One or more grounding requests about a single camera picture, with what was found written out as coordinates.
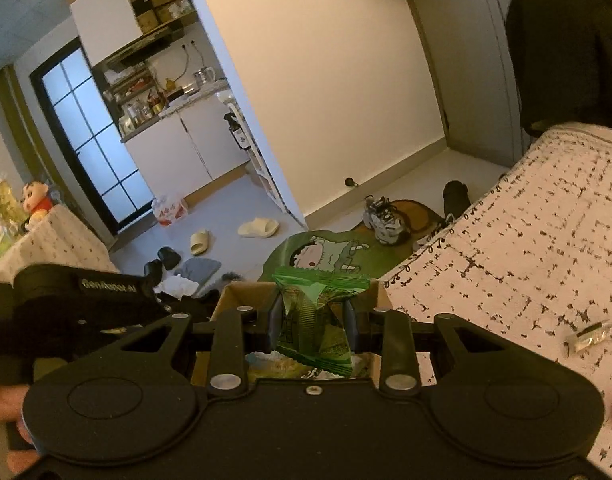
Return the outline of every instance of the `black jacket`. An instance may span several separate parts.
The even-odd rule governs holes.
[[[512,0],[506,34],[522,126],[612,128],[612,0]]]

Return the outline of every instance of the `white cloth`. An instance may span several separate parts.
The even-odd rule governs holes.
[[[173,298],[181,300],[184,296],[192,296],[199,288],[199,283],[193,282],[188,278],[181,276],[169,276],[158,286],[155,287],[155,292],[166,292]]]
[[[393,306],[422,322],[453,312],[591,380],[607,421],[588,458],[612,478],[612,339],[564,346],[612,319],[612,130],[547,131],[451,228],[385,276]]]
[[[63,205],[54,206],[0,258],[0,282],[12,283],[15,275],[31,264],[119,272],[101,240]]]

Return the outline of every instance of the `floor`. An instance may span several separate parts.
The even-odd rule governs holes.
[[[441,191],[450,180],[460,180],[468,186],[472,201],[480,198],[506,171],[503,166],[492,164],[469,155],[445,150],[427,160],[410,173],[386,186],[379,195],[391,200],[406,198],[424,203],[443,216]],[[335,232],[347,231],[361,221],[363,204],[331,219],[324,228]],[[275,218],[280,223],[278,233],[272,238],[241,238],[237,228],[255,217]],[[189,216],[169,227],[155,225],[145,233],[111,254],[115,265],[126,274],[144,273],[144,264],[157,257],[157,251],[170,246],[191,257],[189,241],[191,234],[199,229],[211,232],[211,248],[203,256],[222,263],[218,272],[237,272],[249,280],[256,280],[262,272],[263,263],[274,248],[288,236],[300,232],[300,225],[288,214],[282,214],[257,187],[244,176],[208,199],[204,200]]]

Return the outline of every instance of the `bed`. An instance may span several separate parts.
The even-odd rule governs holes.
[[[588,458],[612,476],[612,339],[567,355],[564,339],[612,319],[612,130],[548,130],[479,202],[384,276],[418,321],[453,312],[591,380],[606,421]],[[432,368],[420,356],[422,378]]]

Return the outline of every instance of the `slipper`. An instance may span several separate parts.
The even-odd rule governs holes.
[[[252,222],[241,224],[237,230],[239,236],[246,238],[268,238],[279,229],[279,222],[272,218],[255,218]]]
[[[161,260],[153,260],[144,265],[144,276],[146,276],[150,286],[159,285],[164,277],[164,269]]]
[[[162,247],[157,252],[157,257],[164,264],[166,270],[173,270],[182,261],[182,257],[170,247]]]
[[[190,251],[193,256],[205,253],[208,250],[209,234],[206,229],[196,232],[190,237]]]

